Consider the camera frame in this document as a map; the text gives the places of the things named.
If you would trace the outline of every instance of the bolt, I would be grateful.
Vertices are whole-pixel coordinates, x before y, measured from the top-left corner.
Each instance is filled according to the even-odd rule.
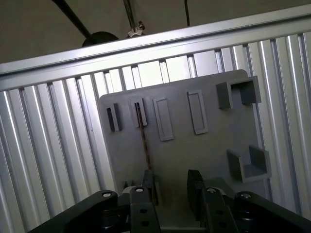
[[[209,193],[216,193],[216,190],[213,189],[213,188],[209,188],[207,191],[208,191]]]
[[[247,194],[247,193],[242,193],[241,197],[245,198],[245,199],[249,199],[251,198],[251,195]]]
[[[104,198],[108,198],[108,197],[110,197],[110,196],[111,196],[111,193],[104,193],[104,194],[103,194],[103,197],[104,197]]]

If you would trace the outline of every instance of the rectangular tab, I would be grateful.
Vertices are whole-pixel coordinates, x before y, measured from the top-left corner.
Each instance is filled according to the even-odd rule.
[[[166,98],[154,99],[155,116],[161,141],[174,139]]]
[[[145,114],[145,108],[144,108],[143,100],[142,100],[142,98],[135,98],[135,99],[130,99],[130,108],[131,108],[132,119],[133,119],[135,127],[137,127],[137,128],[139,127],[135,103],[139,104],[143,126],[147,126],[147,118],[146,118],[146,114]]]
[[[195,134],[207,133],[207,120],[202,91],[188,91],[187,95]]]
[[[118,104],[114,103],[107,108],[107,114],[112,132],[121,131],[121,122],[119,116]]]

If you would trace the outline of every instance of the black mechanical arm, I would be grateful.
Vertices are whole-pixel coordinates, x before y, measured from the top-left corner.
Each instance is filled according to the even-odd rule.
[[[151,174],[145,172],[143,180],[142,186],[119,197],[113,191],[99,191],[30,233],[164,232],[150,198]],[[195,219],[206,232],[311,232],[311,221],[254,193],[240,192],[231,199],[216,187],[205,187],[197,170],[188,171],[187,193]]]

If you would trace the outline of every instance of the ribbed metal surface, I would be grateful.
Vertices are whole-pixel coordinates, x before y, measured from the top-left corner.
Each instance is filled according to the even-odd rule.
[[[115,189],[101,95],[234,69],[258,76],[254,114],[272,165],[267,196],[311,218],[311,33],[253,41],[0,92],[0,232],[27,232]]]

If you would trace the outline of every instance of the metal rod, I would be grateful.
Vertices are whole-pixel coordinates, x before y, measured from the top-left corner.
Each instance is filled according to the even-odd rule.
[[[83,23],[79,20],[76,14],[68,6],[65,0],[52,0],[59,9],[67,16],[67,18],[75,25],[75,27],[82,33],[86,39],[91,38],[91,33],[86,29]]]
[[[125,10],[127,13],[127,17],[128,17],[128,21],[130,23],[131,29],[135,30],[135,20],[134,20],[134,16],[133,16],[133,11],[132,11],[132,7],[131,7],[131,2],[130,0],[123,0],[124,2],[124,6],[125,6]]]

